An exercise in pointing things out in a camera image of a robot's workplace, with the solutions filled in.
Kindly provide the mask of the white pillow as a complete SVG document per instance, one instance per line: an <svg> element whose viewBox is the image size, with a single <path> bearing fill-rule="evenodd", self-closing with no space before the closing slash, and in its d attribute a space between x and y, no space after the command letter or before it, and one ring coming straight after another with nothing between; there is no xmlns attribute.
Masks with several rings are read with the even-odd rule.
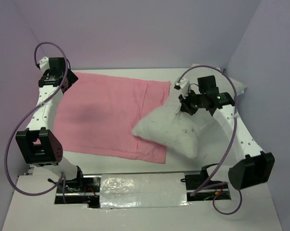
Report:
<svg viewBox="0 0 290 231"><path fill-rule="evenodd" d="M170 93L163 105L151 111L132 129L132 134L152 141L188 158L205 155L205 148L217 145L223 155L229 140L209 111L199 109L194 115L182 112L181 91L171 83Z"/></svg>

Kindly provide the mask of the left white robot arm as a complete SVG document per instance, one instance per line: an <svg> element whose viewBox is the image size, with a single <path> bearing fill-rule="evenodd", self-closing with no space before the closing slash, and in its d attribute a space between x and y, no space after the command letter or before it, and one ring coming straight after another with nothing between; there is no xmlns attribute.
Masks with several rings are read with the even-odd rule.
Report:
<svg viewBox="0 0 290 231"><path fill-rule="evenodd" d="M80 192L85 187L81 169L64 157L62 144L54 134L57 109L64 93L78 80L63 57L44 57L39 62L43 72L38 81L38 109L23 131L16 133L16 142L26 163L42 167L57 176L64 174L66 188Z"/></svg>

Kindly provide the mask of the pink pillowcase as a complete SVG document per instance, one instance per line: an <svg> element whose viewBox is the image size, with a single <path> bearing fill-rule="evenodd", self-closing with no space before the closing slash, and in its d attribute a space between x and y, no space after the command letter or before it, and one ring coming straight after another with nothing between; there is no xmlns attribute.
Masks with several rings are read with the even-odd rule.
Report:
<svg viewBox="0 0 290 231"><path fill-rule="evenodd" d="M57 109L54 134L65 151L163 164L166 147L132 134L163 105L170 83L77 73Z"/></svg>

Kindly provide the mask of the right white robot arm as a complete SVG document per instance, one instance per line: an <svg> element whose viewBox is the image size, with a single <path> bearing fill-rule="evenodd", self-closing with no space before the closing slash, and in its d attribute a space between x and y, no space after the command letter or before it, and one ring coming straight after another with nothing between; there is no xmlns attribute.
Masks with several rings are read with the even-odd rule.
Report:
<svg viewBox="0 0 290 231"><path fill-rule="evenodd" d="M236 190L242 190L261 183L270 177L275 158L266 153L253 139L235 109L235 98L228 92L220 92L214 76L198 78L199 93L190 89L188 79L175 83L181 90L179 96L181 111L194 115L205 109L218 122L228 137L229 149L233 149L237 163L228 171L228 178Z"/></svg>

